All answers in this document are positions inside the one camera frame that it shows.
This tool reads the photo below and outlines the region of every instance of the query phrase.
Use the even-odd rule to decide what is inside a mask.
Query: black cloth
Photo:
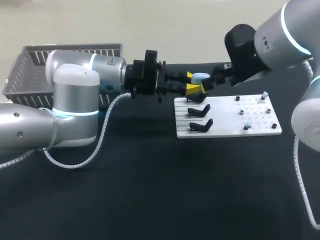
[[[214,66],[170,67],[210,73]],[[307,86],[301,66],[212,91],[212,96],[267,91],[282,127],[279,136],[178,139],[173,100],[179,96],[168,94],[162,103],[155,96],[123,99],[88,167],[58,168],[37,152],[0,171],[1,239],[320,239],[293,162],[291,115]],[[76,164],[94,148],[51,152],[62,163]],[[0,160],[18,155],[1,154]],[[319,153],[301,143],[299,159],[320,222]]]

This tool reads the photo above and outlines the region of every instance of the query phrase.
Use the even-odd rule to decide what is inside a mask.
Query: white wall
[[[127,62],[227,61],[225,34],[258,27],[287,0],[0,0],[0,89],[23,45],[124,44]]]

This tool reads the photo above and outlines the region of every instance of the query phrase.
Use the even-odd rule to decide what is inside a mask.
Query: gray plastic basket
[[[46,81],[45,67],[49,53],[57,49],[122,57],[123,48],[121,43],[25,46],[11,67],[2,94],[15,104],[52,109],[53,88]],[[109,96],[100,94],[99,107],[105,109],[109,104]]]

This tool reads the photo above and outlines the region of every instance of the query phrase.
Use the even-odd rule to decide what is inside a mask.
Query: yellow object
[[[199,90],[200,90],[200,85],[187,83],[186,84],[185,95],[187,96],[187,95],[190,95],[190,94],[198,93]]]
[[[202,93],[206,93],[206,91],[205,91],[205,88],[204,88],[204,86],[202,85],[202,83],[201,83],[201,91],[202,91]]]
[[[186,76],[187,76],[188,78],[192,78],[193,74],[187,71],[187,72],[186,72]]]

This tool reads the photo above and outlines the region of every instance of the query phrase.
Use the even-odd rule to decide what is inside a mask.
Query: white board
[[[176,135],[180,139],[192,138],[229,138],[280,135],[282,132],[270,98],[261,99],[262,95],[243,95],[236,101],[236,96],[207,97],[203,103],[189,101],[184,97],[174,99]],[[205,117],[188,116],[188,108],[203,110],[210,104],[210,111]],[[189,123],[205,125],[213,119],[208,132],[190,131]],[[247,122],[252,128],[245,130]]]

